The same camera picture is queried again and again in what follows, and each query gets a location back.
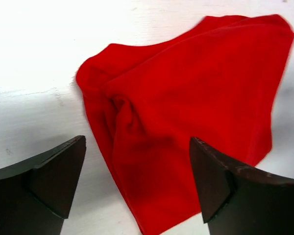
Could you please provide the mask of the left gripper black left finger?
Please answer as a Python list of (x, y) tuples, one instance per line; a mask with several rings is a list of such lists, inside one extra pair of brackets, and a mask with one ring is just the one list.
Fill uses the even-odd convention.
[(58, 235), (69, 217), (85, 136), (0, 169), (0, 235)]

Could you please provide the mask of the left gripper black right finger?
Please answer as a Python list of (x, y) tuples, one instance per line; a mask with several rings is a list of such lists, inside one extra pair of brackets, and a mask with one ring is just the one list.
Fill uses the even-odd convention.
[(190, 160), (212, 235), (294, 235), (294, 179), (229, 157), (198, 138)]

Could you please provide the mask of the red t shirt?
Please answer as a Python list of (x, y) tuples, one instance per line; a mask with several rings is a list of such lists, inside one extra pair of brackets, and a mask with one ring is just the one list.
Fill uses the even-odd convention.
[(279, 15), (207, 16), (169, 41), (110, 44), (78, 69), (85, 112), (140, 231), (159, 235), (201, 211), (189, 141), (257, 165), (294, 31)]

